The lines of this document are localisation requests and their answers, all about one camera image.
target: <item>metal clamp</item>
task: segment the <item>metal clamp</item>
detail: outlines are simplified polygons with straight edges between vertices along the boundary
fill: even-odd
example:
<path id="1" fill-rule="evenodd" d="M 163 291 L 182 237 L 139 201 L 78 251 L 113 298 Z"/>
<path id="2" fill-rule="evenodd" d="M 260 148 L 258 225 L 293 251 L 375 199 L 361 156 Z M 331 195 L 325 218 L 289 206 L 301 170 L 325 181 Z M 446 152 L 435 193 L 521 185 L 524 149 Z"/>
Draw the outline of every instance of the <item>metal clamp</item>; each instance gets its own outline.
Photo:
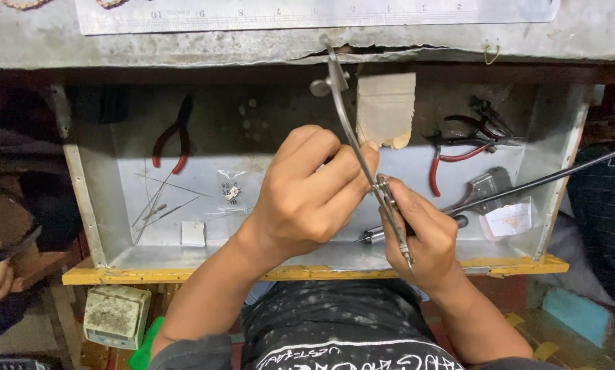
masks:
<path id="1" fill-rule="evenodd" d="M 371 185 L 371 191 L 374 193 L 376 199 L 378 200 L 378 203 L 381 205 L 381 210 L 383 214 L 389 220 L 390 225 L 392 226 L 392 230 L 399 244 L 399 250 L 401 251 L 402 256 L 404 257 L 404 259 L 406 259 L 406 263 L 410 267 L 410 271 L 413 271 L 412 265 L 414 263 L 414 260 L 413 257 L 410 255 L 410 251 L 408 250 L 406 235 L 403 234 L 403 231 L 399 227 L 399 224 L 397 223 L 394 215 L 393 210 L 396 210 L 398 212 L 398 208 L 396 206 L 394 198 L 392 197 L 392 193 L 390 193 L 390 183 L 381 175 L 377 175 L 374 178 L 374 176 L 371 174 L 371 171 L 369 170 L 369 167 L 365 162 L 365 158 L 362 156 L 362 151 L 360 150 L 358 139 L 355 137 L 355 133 L 353 133 L 353 128 L 351 127 L 351 123 L 349 122 L 348 116 L 346 114 L 345 101 L 342 98 L 342 91 L 348 89 L 348 82 L 346 80 L 348 80 L 350 76 L 348 73 L 345 73 L 342 70 L 342 66 L 337 60 L 335 50 L 333 49 L 333 46 L 331 45 L 328 36 L 324 34 L 319 38 L 319 40 L 328 52 L 328 77 L 323 80 L 317 80 L 312 82 L 310 84 L 310 91 L 314 96 L 326 96 L 328 92 L 331 92 L 333 94 L 335 108 L 337 110 L 338 116 L 340 117 L 342 127 L 345 130 L 346 138 L 348 139 L 349 144 L 353 148 L 355 156 L 360 162 L 362 171 L 365 172 L 365 177 L 367 177 L 369 185 Z"/>

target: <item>paper tag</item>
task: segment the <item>paper tag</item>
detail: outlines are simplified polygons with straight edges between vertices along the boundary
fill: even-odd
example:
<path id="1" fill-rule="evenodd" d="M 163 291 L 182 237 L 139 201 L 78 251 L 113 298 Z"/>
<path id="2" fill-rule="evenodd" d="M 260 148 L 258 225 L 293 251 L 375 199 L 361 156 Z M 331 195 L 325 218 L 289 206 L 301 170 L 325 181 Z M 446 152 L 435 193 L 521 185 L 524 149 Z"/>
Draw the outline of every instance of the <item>paper tag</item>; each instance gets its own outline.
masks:
<path id="1" fill-rule="evenodd" d="M 486 222 L 495 237 L 517 235 L 531 229 L 531 204 L 517 203 L 486 214 Z"/>

